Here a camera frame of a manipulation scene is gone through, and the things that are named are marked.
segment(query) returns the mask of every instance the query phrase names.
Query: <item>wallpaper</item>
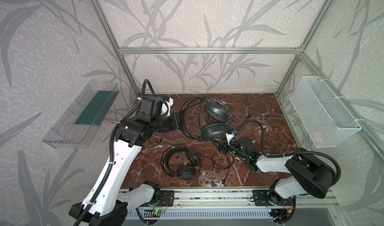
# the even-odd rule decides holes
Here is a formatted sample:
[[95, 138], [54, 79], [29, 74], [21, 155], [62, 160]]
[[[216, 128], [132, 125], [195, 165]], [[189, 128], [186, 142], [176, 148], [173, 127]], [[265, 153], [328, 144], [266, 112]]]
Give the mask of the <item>wallpaper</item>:
[[384, 0], [337, 0], [306, 54], [384, 140]]
[[[383, 139], [383, 0], [337, 0], [306, 50], [317, 67]], [[351, 226], [384, 221], [384, 164], [359, 133], [334, 148], [316, 148], [289, 98], [302, 76], [299, 63], [279, 95], [298, 143], [327, 153], [341, 166], [332, 190]]]
[[[142, 54], [125, 57], [135, 83], [158, 92], [276, 92], [292, 54]], [[148, 65], [161, 65], [148, 70]]]
[[[133, 91], [88, 0], [0, 0], [0, 225], [72, 225]], [[120, 93], [87, 149], [41, 139], [88, 81]]]
[[296, 47], [324, 0], [100, 1], [120, 47]]
[[[99, 0], [120, 47], [297, 47], [324, 0]], [[125, 55], [160, 92], [275, 92], [293, 55]]]

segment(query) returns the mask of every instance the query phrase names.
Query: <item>green mat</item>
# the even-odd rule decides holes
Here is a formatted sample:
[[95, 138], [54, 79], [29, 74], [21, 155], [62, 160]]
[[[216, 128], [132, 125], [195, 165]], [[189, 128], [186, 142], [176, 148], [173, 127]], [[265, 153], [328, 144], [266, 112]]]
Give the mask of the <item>green mat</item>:
[[118, 94], [119, 92], [98, 91], [74, 124], [100, 126]]

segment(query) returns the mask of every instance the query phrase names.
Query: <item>white robotic arm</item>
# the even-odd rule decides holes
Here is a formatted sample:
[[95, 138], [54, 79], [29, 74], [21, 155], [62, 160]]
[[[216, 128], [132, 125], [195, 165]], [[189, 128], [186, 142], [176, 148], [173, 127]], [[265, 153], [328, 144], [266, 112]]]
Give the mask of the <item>white robotic arm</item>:
[[[75, 225], [85, 221], [89, 222], [90, 226], [120, 226], [126, 215], [137, 207], [148, 202], [156, 203], [159, 186], [152, 183], [142, 184], [123, 196], [118, 197], [118, 192], [129, 167], [152, 133], [170, 132], [179, 129], [183, 124], [179, 113], [170, 112], [172, 104], [173, 100], [167, 96], [144, 96], [131, 113], [114, 128], [110, 141], [113, 142], [113, 150], [110, 153], [113, 152], [111, 156], [114, 160], [110, 161], [110, 156], [86, 198], [71, 207], [69, 214], [78, 219]], [[137, 116], [128, 118], [139, 106]], [[336, 166], [337, 174], [313, 154], [327, 155], [298, 149], [285, 155], [264, 156], [248, 151], [249, 148], [254, 148], [249, 138], [231, 141], [232, 138], [220, 145], [218, 151], [233, 152], [240, 156], [252, 172], [284, 172], [293, 175], [273, 183], [266, 194], [266, 201], [271, 204], [279, 205], [282, 199], [306, 193], [324, 198], [328, 188], [340, 177], [339, 167], [334, 159], [331, 161], [333, 160]]]

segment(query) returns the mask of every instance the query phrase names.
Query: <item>red wire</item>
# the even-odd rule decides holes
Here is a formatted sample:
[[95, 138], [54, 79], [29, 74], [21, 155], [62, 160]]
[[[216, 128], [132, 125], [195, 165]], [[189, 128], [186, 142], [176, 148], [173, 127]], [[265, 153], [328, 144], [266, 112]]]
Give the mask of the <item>red wire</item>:
[[291, 201], [292, 208], [290, 210], [293, 210], [293, 202], [292, 202], [292, 200], [290, 200], [289, 198], [287, 198], [287, 200]]
[[167, 203], [167, 207], [166, 207], [166, 210], [167, 210], [168, 209], [168, 202], [167, 202], [167, 200], [165, 198], [163, 198], [163, 200], [165, 200], [165, 202]]

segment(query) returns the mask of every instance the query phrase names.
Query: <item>white wire basket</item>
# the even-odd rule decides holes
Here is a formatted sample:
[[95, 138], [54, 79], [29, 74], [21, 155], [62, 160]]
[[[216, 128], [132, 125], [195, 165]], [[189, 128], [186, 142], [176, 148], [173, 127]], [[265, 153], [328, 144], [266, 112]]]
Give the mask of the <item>white wire basket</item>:
[[305, 76], [291, 103], [317, 148], [335, 147], [361, 126], [319, 76]]

